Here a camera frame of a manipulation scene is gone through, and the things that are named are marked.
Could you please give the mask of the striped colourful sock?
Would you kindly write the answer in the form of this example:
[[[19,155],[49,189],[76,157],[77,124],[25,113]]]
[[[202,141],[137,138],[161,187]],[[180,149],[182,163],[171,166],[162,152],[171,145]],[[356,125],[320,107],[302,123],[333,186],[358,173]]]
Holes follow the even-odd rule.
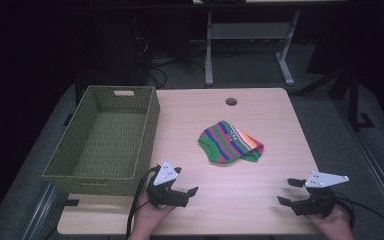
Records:
[[[236,160],[257,162],[264,145],[227,121],[220,121],[205,129],[198,144],[214,164],[231,164]]]

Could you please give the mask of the metal floor rail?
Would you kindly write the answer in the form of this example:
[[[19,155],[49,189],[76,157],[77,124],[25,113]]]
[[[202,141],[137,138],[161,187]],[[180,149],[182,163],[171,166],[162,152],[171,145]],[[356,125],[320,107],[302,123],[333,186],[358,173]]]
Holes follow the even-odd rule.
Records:
[[[47,184],[43,194],[41,195],[33,216],[31,217],[26,230],[22,236],[22,240],[37,240],[40,231],[45,223],[47,215],[52,207],[58,190],[52,184]]]
[[[367,168],[384,197],[384,171],[361,133],[362,129],[374,128],[373,122],[366,113],[358,113],[357,122],[353,123],[348,116],[348,108],[343,102],[334,101],[333,105],[363,155]]]

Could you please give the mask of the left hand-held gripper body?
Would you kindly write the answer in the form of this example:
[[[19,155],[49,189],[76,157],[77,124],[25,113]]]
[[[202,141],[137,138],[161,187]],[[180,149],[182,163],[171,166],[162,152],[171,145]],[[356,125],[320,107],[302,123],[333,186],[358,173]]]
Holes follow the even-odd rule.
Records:
[[[151,177],[146,189],[149,201],[153,206],[187,206],[190,197],[186,192],[172,189],[178,175],[169,161],[164,161],[157,166],[156,173]]]

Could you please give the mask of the person's left hand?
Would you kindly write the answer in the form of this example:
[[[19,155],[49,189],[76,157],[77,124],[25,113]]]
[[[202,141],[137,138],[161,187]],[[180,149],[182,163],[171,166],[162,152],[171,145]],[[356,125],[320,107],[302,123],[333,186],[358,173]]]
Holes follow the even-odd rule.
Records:
[[[174,209],[174,206],[157,208],[148,202],[147,193],[139,198],[140,208],[135,211],[134,224],[127,240],[149,240],[151,234]]]

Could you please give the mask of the black metal stand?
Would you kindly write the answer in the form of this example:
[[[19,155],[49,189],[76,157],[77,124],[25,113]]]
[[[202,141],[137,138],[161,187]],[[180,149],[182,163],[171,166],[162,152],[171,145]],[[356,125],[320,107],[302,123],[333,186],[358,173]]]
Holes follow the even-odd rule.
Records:
[[[352,128],[359,131],[361,128],[374,128],[375,125],[366,113],[358,111],[359,103],[359,80],[356,72],[350,67],[338,69],[333,76],[335,80],[329,90],[329,97],[333,100],[342,99],[348,94],[348,107],[346,117]]]

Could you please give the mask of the white metal desk frame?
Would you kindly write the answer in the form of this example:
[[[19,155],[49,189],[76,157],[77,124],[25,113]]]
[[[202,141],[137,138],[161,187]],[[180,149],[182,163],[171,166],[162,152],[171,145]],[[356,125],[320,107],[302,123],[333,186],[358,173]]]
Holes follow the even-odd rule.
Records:
[[[214,40],[283,40],[284,47],[275,54],[276,61],[288,86],[293,86],[295,81],[286,62],[286,57],[295,33],[300,16],[296,10],[289,22],[274,23],[214,23],[212,13],[207,14],[206,54],[204,58],[205,85],[212,86],[212,42]]]

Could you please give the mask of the green woven basket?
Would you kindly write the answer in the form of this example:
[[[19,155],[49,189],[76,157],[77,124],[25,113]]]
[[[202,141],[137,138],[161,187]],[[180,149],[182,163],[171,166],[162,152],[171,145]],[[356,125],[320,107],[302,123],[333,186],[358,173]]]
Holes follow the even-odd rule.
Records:
[[[150,168],[160,113],[151,86],[90,86],[43,178],[70,194],[132,196]]]

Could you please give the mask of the person's right hand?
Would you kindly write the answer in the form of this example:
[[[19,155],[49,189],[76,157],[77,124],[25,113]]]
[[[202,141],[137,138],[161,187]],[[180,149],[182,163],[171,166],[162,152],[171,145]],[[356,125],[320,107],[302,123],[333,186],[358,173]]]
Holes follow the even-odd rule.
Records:
[[[327,217],[307,215],[306,218],[311,221],[328,240],[354,240],[350,227],[350,216],[348,212],[339,205],[335,205]]]

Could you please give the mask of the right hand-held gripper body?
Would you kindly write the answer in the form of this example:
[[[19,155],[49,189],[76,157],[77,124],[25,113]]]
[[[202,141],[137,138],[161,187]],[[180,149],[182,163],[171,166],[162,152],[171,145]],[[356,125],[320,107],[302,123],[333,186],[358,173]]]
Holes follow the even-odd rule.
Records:
[[[294,201],[291,208],[297,216],[321,215],[327,217],[335,206],[336,197],[332,186],[346,183],[348,176],[312,171],[303,186],[309,193],[306,200]]]

